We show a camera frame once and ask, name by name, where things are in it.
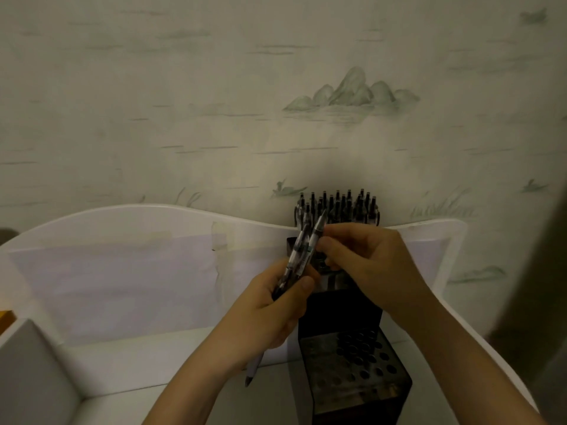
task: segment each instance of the black pen holder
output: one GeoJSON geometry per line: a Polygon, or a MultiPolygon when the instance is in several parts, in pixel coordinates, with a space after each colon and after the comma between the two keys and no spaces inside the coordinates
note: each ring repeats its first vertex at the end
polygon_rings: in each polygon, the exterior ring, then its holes
{"type": "Polygon", "coordinates": [[[412,379],[379,327],[382,309],[324,258],[312,261],[322,283],[299,320],[302,361],[288,364],[298,423],[395,424],[412,379]]]}

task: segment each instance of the wall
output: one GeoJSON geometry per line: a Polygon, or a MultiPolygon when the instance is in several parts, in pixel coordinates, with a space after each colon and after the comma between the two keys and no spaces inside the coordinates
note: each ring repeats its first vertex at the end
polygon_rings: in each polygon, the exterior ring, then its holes
{"type": "Polygon", "coordinates": [[[469,222],[446,296],[486,334],[565,184],[566,16],[564,0],[0,0],[0,225],[137,202],[290,224],[296,190],[364,187],[384,225],[469,222]],[[289,106],[354,66],[326,95],[341,104],[289,106]]]}

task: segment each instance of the white desk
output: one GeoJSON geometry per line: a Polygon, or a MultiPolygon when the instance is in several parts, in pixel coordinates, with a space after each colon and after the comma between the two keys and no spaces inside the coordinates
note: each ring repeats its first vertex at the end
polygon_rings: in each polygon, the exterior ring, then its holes
{"type": "MultiPolygon", "coordinates": [[[[457,425],[441,388],[413,341],[394,343],[394,350],[413,379],[399,425],[457,425]]],[[[295,404],[287,364],[259,369],[244,388],[244,373],[231,379],[218,396],[209,425],[296,425],[295,404]]],[[[84,401],[71,425],[140,424],[165,385],[84,401]]]]}

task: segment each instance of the ballpoint pen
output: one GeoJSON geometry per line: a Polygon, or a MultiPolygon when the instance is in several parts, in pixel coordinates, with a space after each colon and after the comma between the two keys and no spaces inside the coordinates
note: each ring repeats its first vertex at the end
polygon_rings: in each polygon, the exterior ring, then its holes
{"type": "MultiPolygon", "coordinates": [[[[309,242],[307,244],[306,249],[303,250],[301,253],[301,262],[299,263],[298,266],[296,265],[294,267],[294,270],[292,270],[293,275],[291,275],[291,277],[288,276],[286,278],[286,274],[288,274],[288,269],[290,268],[291,265],[291,258],[299,256],[299,249],[301,248],[301,244],[303,244],[305,242],[305,239],[307,239],[307,231],[308,229],[311,228],[308,220],[304,222],[303,224],[304,228],[307,229],[304,229],[295,240],[293,251],[291,252],[291,255],[289,257],[289,261],[287,263],[283,277],[280,279],[278,286],[276,286],[274,292],[272,293],[272,299],[274,301],[277,301],[278,298],[280,298],[295,282],[297,282],[297,280],[299,280],[299,278],[301,278],[303,271],[305,270],[305,267],[307,266],[307,264],[309,264],[311,258],[313,257],[313,254],[315,253],[315,246],[317,245],[319,238],[322,236],[322,229],[325,227],[326,222],[327,222],[327,210],[325,209],[322,212],[321,216],[319,216],[317,223],[313,227],[313,231],[309,236],[309,242]]],[[[263,357],[264,354],[262,353],[257,357],[253,358],[246,366],[246,379],[245,379],[246,388],[250,385],[252,379],[254,379],[254,376],[256,375],[256,371],[258,370],[258,366],[262,362],[263,357]]]]}

